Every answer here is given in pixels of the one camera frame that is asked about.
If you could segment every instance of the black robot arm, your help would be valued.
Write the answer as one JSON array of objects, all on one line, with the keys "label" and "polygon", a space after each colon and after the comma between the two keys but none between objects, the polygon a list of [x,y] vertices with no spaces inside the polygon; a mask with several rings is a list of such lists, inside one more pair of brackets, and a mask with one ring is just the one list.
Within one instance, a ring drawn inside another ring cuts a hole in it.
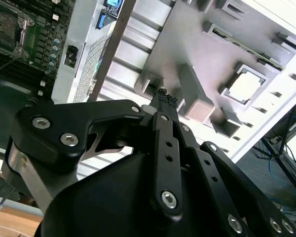
[{"label": "black robot arm", "polygon": [[[81,159],[133,153],[78,182]],[[3,175],[45,214],[36,236],[296,237],[296,228],[211,142],[199,146],[159,90],[132,101],[25,108]]]}]

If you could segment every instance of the metal mesh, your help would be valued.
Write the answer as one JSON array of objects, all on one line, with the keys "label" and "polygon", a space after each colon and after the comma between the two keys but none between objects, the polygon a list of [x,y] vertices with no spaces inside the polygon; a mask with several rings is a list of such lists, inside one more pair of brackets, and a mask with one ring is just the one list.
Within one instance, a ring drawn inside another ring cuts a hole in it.
[{"label": "metal mesh", "polygon": [[94,73],[95,66],[99,62],[102,50],[104,48],[107,36],[103,36],[98,39],[93,45],[91,45],[87,60],[85,62],[81,79],[77,88],[77,92],[74,96],[74,103],[80,103],[87,96]]}]

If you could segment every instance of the silver bolt head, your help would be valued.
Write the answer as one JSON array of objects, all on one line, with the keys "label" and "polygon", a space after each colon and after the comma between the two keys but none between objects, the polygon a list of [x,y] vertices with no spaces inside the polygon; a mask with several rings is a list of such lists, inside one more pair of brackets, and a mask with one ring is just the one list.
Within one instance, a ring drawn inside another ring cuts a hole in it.
[{"label": "silver bolt head", "polygon": [[38,129],[47,129],[50,127],[50,122],[46,118],[42,117],[33,119],[32,124]]},{"label": "silver bolt head", "polygon": [[280,225],[272,218],[270,218],[270,224],[273,227],[273,229],[276,230],[276,232],[278,233],[282,232],[282,228],[280,227]]},{"label": "silver bolt head", "polygon": [[136,106],[132,106],[132,110],[137,112],[137,113],[139,112],[139,109]]},{"label": "silver bolt head", "polygon": [[176,197],[168,191],[164,191],[161,194],[161,198],[163,203],[169,208],[169,209],[174,209],[177,207],[177,199]]},{"label": "silver bolt head", "polygon": [[210,146],[210,148],[211,148],[214,152],[217,151],[217,147],[215,147],[213,144],[210,144],[209,146]]},{"label": "silver bolt head", "polygon": [[233,215],[228,215],[228,223],[230,227],[232,227],[232,229],[236,231],[236,233],[238,234],[242,233],[242,226],[240,222]]},{"label": "silver bolt head", "polygon": [[183,128],[186,132],[189,132],[189,127],[186,126],[185,124],[182,125],[182,128]]},{"label": "silver bolt head", "polygon": [[77,136],[71,133],[63,134],[60,138],[60,141],[68,147],[75,147],[79,143]]},{"label": "silver bolt head", "polygon": [[166,116],[164,116],[164,115],[161,115],[161,117],[162,117],[163,120],[166,120],[166,121],[169,120],[169,119],[168,119]]},{"label": "silver bolt head", "polygon": [[289,233],[291,233],[291,234],[294,233],[293,228],[290,226],[290,224],[287,223],[287,221],[282,220],[282,223],[283,223],[283,226],[285,227],[285,229],[286,229]]}]

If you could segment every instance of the black metal link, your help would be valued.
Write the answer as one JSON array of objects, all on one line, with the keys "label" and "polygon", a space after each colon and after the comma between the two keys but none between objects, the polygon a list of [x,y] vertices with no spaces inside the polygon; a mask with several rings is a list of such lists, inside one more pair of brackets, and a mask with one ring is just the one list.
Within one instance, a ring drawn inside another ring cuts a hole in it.
[{"label": "black metal link", "polygon": [[[153,116],[152,130],[155,132],[153,150],[153,197],[154,208],[165,217],[166,224],[179,221],[183,214],[183,196],[179,143],[173,137],[173,122],[162,112]],[[175,203],[171,208],[162,200],[164,191],[174,195]]]},{"label": "black metal link", "polygon": [[[246,225],[242,221],[213,159],[208,153],[199,149],[192,131],[190,129],[188,131],[185,130],[183,126],[185,125],[182,123],[177,124],[180,137],[179,141],[182,143],[180,146],[182,145],[185,149],[185,156],[188,157],[188,163],[192,173],[194,173],[207,188],[206,191],[210,195],[222,233],[224,236],[252,236],[251,233],[249,235]],[[228,222],[229,215],[235,217],[241,225],[239,233],[230,226]]]},{"label": "black metal link", "polygon": [[[232,199],[236,201],[238,210],[241,210],[242,216],[245,216],[250,230],[256,236],[296,237],[296,228],[293,224],[291,224],[293,233],[290,233],[283,225],[283,220],[290,223],[289,219],[219,147],[214,145],[216,151],[213,150],[213,145],[211,142],[204,142],[200,148],[212,157],[223,182],[232,195]],[[271,220],[274,220],[280,226],[280,233],[272,227]]]}]

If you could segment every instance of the metal bracket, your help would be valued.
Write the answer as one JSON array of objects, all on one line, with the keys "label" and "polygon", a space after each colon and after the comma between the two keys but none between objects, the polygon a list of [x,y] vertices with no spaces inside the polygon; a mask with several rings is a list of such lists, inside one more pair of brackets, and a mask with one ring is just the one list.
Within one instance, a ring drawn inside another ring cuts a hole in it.
[{"label": "metal bracket", "polygon": [[183,196],[179,143],[173,137],[173,122],[162,112],[153,116],[154,179],[152,203],[166,220],[161,223],[180,221],[183,214]]}]

